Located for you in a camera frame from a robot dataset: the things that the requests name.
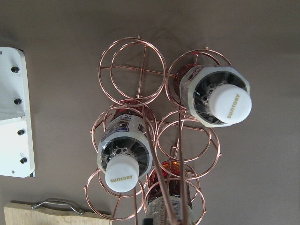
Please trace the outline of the copper wire bottle basket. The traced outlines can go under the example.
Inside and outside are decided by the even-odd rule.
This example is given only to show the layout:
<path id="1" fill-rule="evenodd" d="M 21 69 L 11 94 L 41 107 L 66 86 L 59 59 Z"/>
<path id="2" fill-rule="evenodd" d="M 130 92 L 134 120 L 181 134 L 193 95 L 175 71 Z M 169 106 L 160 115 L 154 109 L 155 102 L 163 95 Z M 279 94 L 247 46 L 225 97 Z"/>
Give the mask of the copper wire bottle basket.
<path id="1" fill-rule="evenodd" d="M 221 157 L 220 142 L 216 132 L 191 116 L 181 105 L 180 98 L 172 86 L 177 73 L 175 66 L 176 62 L 168 67 L 162 53 L 152 43 L 140 37 L 125 37 L 114 41 L 103 51 L 98 63 L 99 84 L 105 95 L 112 101 L 112 105 L 94 122 L 90 131 L 92 137 L 95 136 L 97 128 L 103 129 L 104 136 L 117 109 L 134 110 L 136 106 L 145 106 L 153 115 L 149 120 L 144 113 L 142 114 L 153 157 L 152 167 L 146 176 L 138 180 L 133 189 L 124 193 L 111 190 L 106 185 L 105 174 L 99 167 L 89 177 L 89 180 L 97 177 L 102 188 L 118 199 L 130 199 L 136 202 L 136 198 L 141 197 L 141 202 L 134 204 L 134 209 L 127 219 L 137 219 L 138 213 L 142 210 L 146 213 L 147 198 L 151 190 L 148 187 L 149 176 L 156 171 L 157 184 L 160 185 L 165 200 L 165 215 L 169 217 L 170 225 L 192 224 L 191 202 L 200 198 L 202 204 L 206 203 L 200 178 L 207 175 Z M 139 80 L 136 95 L 130 96 L 116 83 L 113 75 L 115 69 L 132 70 L 137 72 L 140 78 L 143 78 L 146 73 L 161 75 L 162 81 L 153 93 L 143 95 L 141 90 L 148 85 Z M 97 154 L 100 142 L 92 141 Z M 169 187 L 166 186 L 161 172 L 165 170 L 162 165 L 164 161 L 175 161 L 180 164 L 180 175 L 176 175 L 174 179 L 181 181 L 181 222 L 176 218 L 169 199 Z"/>

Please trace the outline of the tea bottle white cap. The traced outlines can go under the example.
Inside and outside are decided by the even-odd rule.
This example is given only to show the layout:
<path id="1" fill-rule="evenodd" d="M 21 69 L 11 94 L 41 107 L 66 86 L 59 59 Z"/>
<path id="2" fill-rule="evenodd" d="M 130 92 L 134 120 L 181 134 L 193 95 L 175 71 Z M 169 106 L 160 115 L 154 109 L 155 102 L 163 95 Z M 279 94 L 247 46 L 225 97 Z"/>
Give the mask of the tea bottle white cap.
<path id="1" fill-rule="evenodd" d="M 175 74 L 173 88 L 181 105 L 208 128 L 240 123 L 252 109 L 249 82 L 231 66 L 187 64 Z"/>

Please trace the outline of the bamboo cutting board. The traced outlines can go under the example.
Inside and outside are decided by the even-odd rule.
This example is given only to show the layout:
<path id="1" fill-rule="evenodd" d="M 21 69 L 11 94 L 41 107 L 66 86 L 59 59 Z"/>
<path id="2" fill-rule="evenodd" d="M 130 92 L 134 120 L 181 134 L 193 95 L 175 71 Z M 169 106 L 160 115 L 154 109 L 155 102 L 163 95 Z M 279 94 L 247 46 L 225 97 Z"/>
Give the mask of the bamboo cutting board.
<path id="1" fill-rule="evenodd" d="M 4 206 L 7 225 L 111 225 L 112 221 L 76 204 L 46 199 L 36 203 L 9 202 Z"/>

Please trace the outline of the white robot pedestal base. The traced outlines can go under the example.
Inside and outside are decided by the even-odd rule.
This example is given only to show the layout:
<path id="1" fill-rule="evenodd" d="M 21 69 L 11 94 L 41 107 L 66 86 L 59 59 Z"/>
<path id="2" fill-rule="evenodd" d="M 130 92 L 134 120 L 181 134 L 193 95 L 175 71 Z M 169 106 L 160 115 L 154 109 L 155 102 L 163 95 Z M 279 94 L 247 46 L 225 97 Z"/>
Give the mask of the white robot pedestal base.
<path id="1" fill-rule="evenodd" d="M 25 55 L 0 49 L 0 173 L 34 177 L 35 161 Z"/>

